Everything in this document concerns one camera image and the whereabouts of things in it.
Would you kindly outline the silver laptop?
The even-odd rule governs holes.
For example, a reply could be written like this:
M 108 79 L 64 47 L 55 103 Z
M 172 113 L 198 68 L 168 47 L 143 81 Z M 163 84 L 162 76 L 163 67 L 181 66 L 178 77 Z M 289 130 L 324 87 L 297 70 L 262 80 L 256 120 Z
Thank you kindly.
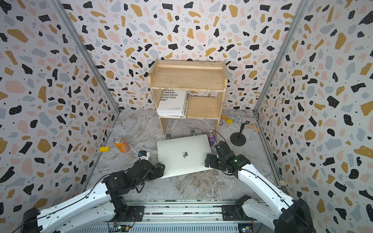
M 162 178 L 209 170 L 205 159 L 211 154 L 208 136 L 188 136 L 158 141 L 158 162 L 165 165 Z

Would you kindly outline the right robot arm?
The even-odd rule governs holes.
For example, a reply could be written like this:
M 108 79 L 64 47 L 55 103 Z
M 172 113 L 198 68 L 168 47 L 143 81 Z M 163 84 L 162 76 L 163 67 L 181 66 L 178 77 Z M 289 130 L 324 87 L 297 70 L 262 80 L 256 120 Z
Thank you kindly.
M 240 220 L 254 218 L 276 233 L 314 233 L 313 220 L 308 204 L 295 200 L 269 182 L 243 155 L 207 154 L 205 167 L 234 175 L 248 185 L 265 202 L 259 203 L 248 195 L 235 202 L 231 211 Z

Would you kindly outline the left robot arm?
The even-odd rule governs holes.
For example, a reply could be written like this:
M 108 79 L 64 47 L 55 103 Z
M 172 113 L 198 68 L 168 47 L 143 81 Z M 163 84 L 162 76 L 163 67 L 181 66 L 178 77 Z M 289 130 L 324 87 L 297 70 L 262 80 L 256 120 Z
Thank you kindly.
M 161 178 L 165 165 L 153 165 L 148 160 L 137 160 L 127 169 L 103 176 L 86 192 L 53 207 L 27 210 L 20 233 L 67 232 L 84 228 L 100 221 L 123 221 L 130 216 L 124 195 L 132 190 L 140 193 L 147 181 Z

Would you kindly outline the black laptop stand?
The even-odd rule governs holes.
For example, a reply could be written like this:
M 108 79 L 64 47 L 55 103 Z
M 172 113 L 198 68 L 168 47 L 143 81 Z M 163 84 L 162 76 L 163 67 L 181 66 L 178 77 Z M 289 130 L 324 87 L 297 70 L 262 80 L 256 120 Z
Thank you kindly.
M 185 132 L 175 132 L 171 134 L 166 134 L 166 139 L 171 140 L 171 139 L 190 137 L 190 136 L 196 136 L 195 130 L 190 130 L 189 132 L 185 131 Z

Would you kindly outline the purple soda can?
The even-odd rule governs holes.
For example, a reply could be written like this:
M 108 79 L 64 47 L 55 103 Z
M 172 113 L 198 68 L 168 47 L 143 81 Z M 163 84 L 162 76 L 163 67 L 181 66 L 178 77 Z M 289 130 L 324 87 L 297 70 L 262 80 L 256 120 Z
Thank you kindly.
M 210 131 L 208 134 L 207 134 L 207 137 L 208 137 L 208 140 L 209 140 L 209 144 L 210 146 L 214 146 L 215 143 L 216 143 L 216 139 L 215 139 L 215 136 L 214 136 L 214 132 L 213 131 Z

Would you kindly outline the black microphone on stand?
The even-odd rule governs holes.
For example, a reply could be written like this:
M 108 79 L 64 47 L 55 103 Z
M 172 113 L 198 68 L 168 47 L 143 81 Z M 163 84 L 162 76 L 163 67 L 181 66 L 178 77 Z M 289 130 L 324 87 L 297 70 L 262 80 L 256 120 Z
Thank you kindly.
M 241 126 L 240 126 L 240 131 L 238 133 L 231 134 L 230 141 L 235 146 L 243 146 L 246 143 L 246 137 L 243 135 L 242 132 L 245 126 L 250 124 L 250 121 L 249 120 L 244 121 L 240 116 L 233 116 L 232 121 L 237 124 L 240 123 Z

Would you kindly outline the small yellow object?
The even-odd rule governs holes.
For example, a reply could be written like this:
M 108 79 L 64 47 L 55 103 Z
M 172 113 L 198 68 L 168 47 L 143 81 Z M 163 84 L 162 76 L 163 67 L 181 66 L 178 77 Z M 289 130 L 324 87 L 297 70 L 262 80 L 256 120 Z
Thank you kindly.
M 227 118 L 227 119 L 225 120 L 225 122 L 227 122 L 227 123 L 229 123 L 229 124 L 232 124 L 232 123 L 233 123 L 233 120 L 232 120 L 231 118 Z

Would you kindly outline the orange soda can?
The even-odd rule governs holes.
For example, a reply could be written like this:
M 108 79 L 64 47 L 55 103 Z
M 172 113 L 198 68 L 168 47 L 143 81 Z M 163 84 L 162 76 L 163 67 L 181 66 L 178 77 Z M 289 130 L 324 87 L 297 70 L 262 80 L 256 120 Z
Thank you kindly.
M 126 153 L 129 151 L 130 146 L 129 144 L 125 141 L 125 139 L 121 136 L 115 137 L 114 138 L 114 145 L 118 148 L 118 150 L 122 153 Z

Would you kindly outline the yellow sponge block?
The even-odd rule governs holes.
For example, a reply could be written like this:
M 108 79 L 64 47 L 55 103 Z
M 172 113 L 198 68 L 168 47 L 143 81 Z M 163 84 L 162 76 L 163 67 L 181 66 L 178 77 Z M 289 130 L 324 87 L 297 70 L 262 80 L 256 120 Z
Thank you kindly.
M 99 152 L 108 152 L 110 151 L 110 147 L 100 147 Z

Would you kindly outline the white book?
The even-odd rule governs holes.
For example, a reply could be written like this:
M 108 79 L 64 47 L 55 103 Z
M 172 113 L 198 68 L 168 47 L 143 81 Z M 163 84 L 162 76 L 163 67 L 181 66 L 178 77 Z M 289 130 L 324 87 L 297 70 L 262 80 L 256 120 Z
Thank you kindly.
M 165 89 L 157 107 L 159 117 L 182 117 L 185 113 L 187 92 Z

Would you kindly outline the wooden shelf unit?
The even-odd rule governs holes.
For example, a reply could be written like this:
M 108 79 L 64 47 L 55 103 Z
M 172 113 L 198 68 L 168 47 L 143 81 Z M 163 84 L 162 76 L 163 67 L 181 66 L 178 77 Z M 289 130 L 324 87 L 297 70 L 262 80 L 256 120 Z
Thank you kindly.
M 186 118 L 214 120 L 215 131 L 219 130 L 228 86 L 224 62 L 157 59 L 149 72 L 148 84 L 156 109 L 166 89 L 218 93 L 215 98 L 189 96 Z

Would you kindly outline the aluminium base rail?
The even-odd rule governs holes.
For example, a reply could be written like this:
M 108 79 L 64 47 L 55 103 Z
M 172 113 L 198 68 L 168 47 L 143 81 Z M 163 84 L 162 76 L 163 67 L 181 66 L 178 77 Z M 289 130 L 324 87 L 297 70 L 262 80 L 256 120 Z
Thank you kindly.
M 129 217 L 109 220 L 102 205 L 63 224 L 58 233 L 296 233 L 263 202 L 130 202 Z

